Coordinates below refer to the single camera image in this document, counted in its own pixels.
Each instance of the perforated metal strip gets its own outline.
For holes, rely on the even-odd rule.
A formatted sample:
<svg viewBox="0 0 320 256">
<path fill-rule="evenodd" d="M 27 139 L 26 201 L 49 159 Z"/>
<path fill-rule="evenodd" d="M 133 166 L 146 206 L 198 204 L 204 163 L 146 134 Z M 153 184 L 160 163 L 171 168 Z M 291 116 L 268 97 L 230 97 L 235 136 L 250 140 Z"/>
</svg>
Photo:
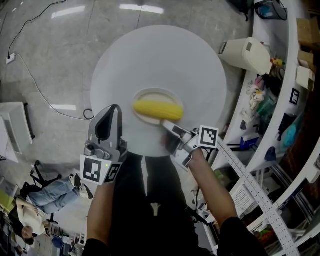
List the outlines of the perforated metal strip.
<svg viewBox="0 0 320 256">
<path fill-rule="evenodd" d="M 300 253 L 296 248 L 291 233 L 289 232 L 287 225 L 279 215 L 278 211 L 272 207 L 272 202 L 261 189 L 260 185 L 251 175 L 246 172 L 245 165 L 238 159 L 238 157 L 229 149 L 223 140 L 218 138 L 218 150 L 221 151 L 222 156 L 227 159 L 229 164 L 238 174 L 239 178 L 243 181 L 244 185 L 250 191 L 256 202 L 259 204 L 261 210 L 267 217 L 274 232 L 276 233 L 283 250 L 287 256 L 299 256 Z"/>
</svg>

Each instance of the electrical outlet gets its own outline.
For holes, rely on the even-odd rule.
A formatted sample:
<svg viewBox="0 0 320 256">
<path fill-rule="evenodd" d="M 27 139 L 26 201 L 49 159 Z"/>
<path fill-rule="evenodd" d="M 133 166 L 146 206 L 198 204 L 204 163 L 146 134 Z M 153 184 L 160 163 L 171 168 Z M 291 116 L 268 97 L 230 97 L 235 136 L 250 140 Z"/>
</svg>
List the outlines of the electrical outlet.
<svg viewBox="0 0 320 256">
<path fill-rule="evenodd" d="M 8 65 L 9 63 L 13 62 L 16 59 L 16 56 L 14 53 L 12 53 L 9 58 L 6 57 L 6 64 Z"/>
</svg>

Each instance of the yellow corn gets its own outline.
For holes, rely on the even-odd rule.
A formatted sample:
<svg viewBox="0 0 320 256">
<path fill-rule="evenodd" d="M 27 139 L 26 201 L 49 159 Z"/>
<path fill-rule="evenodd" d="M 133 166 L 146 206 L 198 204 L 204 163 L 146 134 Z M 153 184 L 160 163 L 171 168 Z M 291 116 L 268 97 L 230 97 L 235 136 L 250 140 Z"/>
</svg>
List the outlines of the yellow corn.
<svg viewBox="0 0 320 256">
<path fill-rule="evenodd" d="M 184 116 L 181 106 L 161 101 L 137 100 L 133 108 L 137 113 L 157 119 L 180 120 Z"/>
</svg>

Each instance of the shoe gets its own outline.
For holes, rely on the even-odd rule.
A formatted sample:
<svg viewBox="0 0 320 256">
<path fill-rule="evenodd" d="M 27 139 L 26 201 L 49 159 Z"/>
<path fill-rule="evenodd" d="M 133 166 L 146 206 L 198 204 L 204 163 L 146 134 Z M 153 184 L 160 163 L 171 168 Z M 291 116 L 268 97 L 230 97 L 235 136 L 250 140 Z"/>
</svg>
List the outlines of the shoe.
<svg viewBox="0 0 320 256">
<path fill-rule="evenodd" d="M 94 198 L 94 195 L 91 193 L 90 189 L 85 185 L 82 184 L 82 186 L 79 189 L 80 196 L 86 199 L 91 200 Z"/>
<path fill-rule="evenodd" d="M 78 174 L 76 174 L 76 175 L 71 174 L 69 178 L 70 178 L 70 181 L 71 181 L 72 185 L 75 188 L 80 188 L 81 187 L 81 185 L 82 185 L 81 184 L 81 178 L 79 177 Z"/>
</svg>

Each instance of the blue jeans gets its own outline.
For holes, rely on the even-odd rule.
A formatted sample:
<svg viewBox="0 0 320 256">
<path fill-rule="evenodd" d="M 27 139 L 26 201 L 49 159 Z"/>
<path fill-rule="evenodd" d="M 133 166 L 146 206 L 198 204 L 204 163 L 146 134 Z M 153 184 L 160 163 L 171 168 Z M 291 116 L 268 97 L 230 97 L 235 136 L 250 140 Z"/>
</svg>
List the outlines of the blue jeans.
<svg viewBox="0 0 320 256">
<path fill-rule="evenodd" d="M 56 180 L 39 192 L 31 192 L 28 196 L 40 210 L 52 214 L 75 201 L 79 195 L 79 188 L 75 188 L 70 178 L 66 177 Z"/>
</svg>

